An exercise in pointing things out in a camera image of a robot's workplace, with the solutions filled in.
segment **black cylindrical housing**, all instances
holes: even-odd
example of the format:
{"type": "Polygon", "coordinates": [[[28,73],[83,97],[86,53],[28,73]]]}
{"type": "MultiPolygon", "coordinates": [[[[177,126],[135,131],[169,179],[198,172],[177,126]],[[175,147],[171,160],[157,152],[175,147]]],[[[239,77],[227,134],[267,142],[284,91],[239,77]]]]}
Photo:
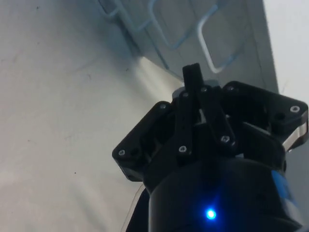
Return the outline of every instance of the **black cylindrical housing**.
{"type": "Polygon", "coordinates": [[[247,159],[219,162],[216,186],[202,162],[167,176],[151,193],[150,232],[294,232],[271,168],[247,159]],[[215,219],[206,217],[207,210],[215,219]]]}

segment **white surface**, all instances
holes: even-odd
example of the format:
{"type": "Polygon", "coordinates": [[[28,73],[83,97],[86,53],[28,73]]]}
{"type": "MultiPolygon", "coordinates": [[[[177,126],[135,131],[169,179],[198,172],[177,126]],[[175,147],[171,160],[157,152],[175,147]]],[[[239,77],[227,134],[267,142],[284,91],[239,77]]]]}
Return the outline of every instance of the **white surface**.
{"type": "Polygon", "coordinates": [[[0,0],[0,231],[117,232],[140,184],[112,150],[180,83],[88,0],[0,0]]]}

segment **blue led light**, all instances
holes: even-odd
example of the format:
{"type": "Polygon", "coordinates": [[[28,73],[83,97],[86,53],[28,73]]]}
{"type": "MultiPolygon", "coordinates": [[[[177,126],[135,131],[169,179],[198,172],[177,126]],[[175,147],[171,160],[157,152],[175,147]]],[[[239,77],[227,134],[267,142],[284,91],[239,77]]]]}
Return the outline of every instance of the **blue led light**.
{"type": "Polygon", "coordinates": [[[206,217],[210,220],[214,220],[216,218],[217,214],[214,210],[208,209],[206,210],[206,217]]]}

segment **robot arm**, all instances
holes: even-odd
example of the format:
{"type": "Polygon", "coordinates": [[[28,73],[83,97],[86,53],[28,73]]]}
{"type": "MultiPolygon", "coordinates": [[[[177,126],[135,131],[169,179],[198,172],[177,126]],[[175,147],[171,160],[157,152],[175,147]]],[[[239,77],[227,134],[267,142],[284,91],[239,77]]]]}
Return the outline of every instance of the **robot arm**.
{"type": "Polygon", "coordinates": [[[112,153],[146,187],[127,232],[301,228],[285,153],[308,139],[308,106],[239,82],[212,87],[198,64],[183,77],[172,103],[157,103],[112,153]]]}

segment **black plastic part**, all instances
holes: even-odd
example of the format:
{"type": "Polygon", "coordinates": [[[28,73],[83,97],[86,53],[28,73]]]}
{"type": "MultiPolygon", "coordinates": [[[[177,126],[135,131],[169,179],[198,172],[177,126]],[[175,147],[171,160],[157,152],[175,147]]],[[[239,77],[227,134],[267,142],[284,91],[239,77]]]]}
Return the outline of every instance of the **black plastic part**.
{"type": "Polygon", "coordinates": [[[187,164],[192,159],[192,101],[193,96],[182,92],[175,100],[175,153],[178,153],[179,164],[187,164]]]}
{"type": "Polygon", "coordinates": [[[272,179],[272,169],[246,159],[220,162],[217,189],[205,182],[201,162],[181,168],[150,196],[151,232],[294,232],[272,179]],[[206,218],[207,209],[215,220],[206,218]]]}
{"type": "Polygon", "coordinates": [[[236,148],[237,141],[220,105],[220,93],[221,89],[202,86],[198,92],[198,99],[215,142],[226,153],[236,148]]]}
{"type": "MultiPolygon", "coordinates": [[[[308,106],[239,82],[207,86],[198,64],[184,67],[183,75],[185,91],[172,103],[156,104],[112,153],[126,177],[143,181],[151,195],[149,230],[298,229],[270,173],[285,172],[282,138],[301,127],[305,133],[287,149],[308,139],[308,106]],[[244,159],[235,158],[240,153],[244,159]],[[219,224],[205,220],[205,207],[214,205],[219,224]]],[[[147,201],[144,193],[127,232],[146,232],[139,220],[145,220],[147,201]]]]}
{"type": "Polygon", "coordinates": [[[290,133],[308,121],[308,106],[295,99],[233,81],[223,87],[226,114],[254,124],[273,134],[290,133]],[[291,112],[298,106],[299,112],[291,112]]]}
{"type": "Polygon", "coordinates": [[[142,181],[143,169],[174,133],[172,110],[169,102],[158,102],[112,152],[127,179],[142,181]]]}

